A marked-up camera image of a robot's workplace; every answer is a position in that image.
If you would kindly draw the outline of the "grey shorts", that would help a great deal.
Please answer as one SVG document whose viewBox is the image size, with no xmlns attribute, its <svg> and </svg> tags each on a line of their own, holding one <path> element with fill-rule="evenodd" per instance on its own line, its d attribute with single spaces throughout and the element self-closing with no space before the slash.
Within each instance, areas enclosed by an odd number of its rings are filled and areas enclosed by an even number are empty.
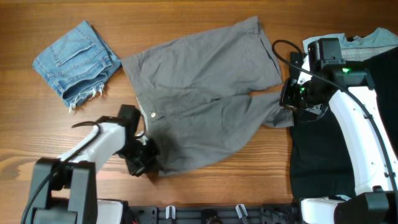
<svg viewBox="0 0 398 224">
<path fill-rule="evenodd" d="M 260 126 L 287 128 L 282 75 L 257 17 L 147 49 L 122 60 L 159 175 L 199 169 L 242 149 Z"/>
</svg>

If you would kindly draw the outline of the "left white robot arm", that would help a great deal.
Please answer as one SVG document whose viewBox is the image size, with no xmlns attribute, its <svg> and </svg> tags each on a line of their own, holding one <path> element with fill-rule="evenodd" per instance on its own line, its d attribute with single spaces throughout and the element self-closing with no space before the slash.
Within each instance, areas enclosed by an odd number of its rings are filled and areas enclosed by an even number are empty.
<svg viewBox="0 0 398 224">
<path fill-rule="evenodd" d="M 139 177 L 155 166 L 156 143 L 137 136 L 139 118 L 102 116 L 84 121 L 92 132 L 58 158 L 34 165 L 22 223 L 96 223 L 96 173 L 113 156 L 124 159 L 130 175 Z"/>
</svg>

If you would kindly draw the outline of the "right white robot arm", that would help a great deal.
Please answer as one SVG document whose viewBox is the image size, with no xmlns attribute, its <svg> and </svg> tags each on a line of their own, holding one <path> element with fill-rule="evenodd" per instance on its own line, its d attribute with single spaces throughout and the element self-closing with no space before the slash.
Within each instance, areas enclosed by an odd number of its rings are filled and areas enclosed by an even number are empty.
<svg viewBox="0 0 398 224">
<path fill-rule="evenodd" d="M 336 118 L 354 174 L 349 200 L 305 197 L 299 203 L 303 223 L 397 223 L 397 158 L 377 106 L 368 69 L 327 60 L 304 81 L 287 79 L 281 105 L 303 111 L 321 105 Z"/>
</svg>

